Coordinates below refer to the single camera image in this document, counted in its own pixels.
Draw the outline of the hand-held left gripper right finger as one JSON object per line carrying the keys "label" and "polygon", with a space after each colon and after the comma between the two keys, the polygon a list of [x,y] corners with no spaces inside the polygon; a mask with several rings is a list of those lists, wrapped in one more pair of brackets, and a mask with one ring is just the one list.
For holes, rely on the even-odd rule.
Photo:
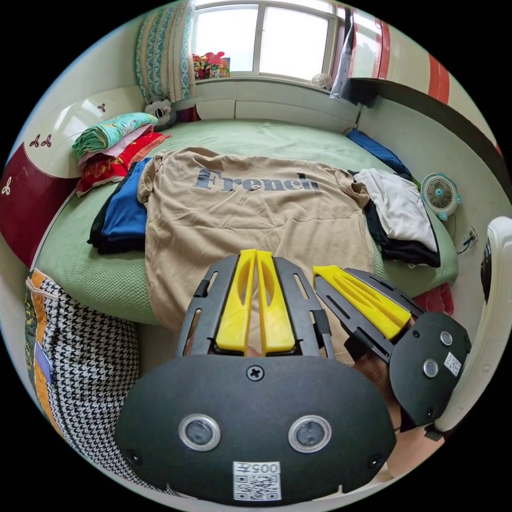
{"label": "hand-held left gripper right finger", "polygon": [[271,252],[257,253],[257,276],[262,353],[288,353],[295,347],[295,338]]}

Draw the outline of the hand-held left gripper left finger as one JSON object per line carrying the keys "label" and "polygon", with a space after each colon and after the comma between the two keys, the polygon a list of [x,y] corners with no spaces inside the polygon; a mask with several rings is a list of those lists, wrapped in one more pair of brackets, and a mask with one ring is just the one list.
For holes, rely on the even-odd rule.
{"label": "hand-held left gripper left finger", "polygon": [[215,339],[221,351],[247,353],[256,255],[255,249],[239,254]]}

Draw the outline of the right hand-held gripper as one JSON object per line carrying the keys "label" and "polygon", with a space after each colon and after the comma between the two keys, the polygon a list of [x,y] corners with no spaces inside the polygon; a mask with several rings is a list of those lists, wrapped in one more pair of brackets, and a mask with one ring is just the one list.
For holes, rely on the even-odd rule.
{"label": "right hand-held gripper", "polygon": [[362,270],[313,267],[316,295],[347,333],[354,361],[372,352],[388,366],[402,432],[434,429],[447,410],[471,351],[466,329],[428,313],[394,285]]}

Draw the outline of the person's right hand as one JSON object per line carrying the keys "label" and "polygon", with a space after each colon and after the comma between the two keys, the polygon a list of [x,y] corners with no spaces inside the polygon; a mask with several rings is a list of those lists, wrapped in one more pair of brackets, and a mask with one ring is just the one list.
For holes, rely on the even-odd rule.
{"label": "person's right hand", "polygon": [[[354,368],[364,374],[381,392],[387,404],[393,427],[401,426],[401,410],[392,391],[388,366],[380,358],[369,352],[355,362]],[[396,445],[387,460],[388,472],[392,478],[398,478],[414,470],[427,460],[445,443],[428,439],[422,429],[396,433]]]}

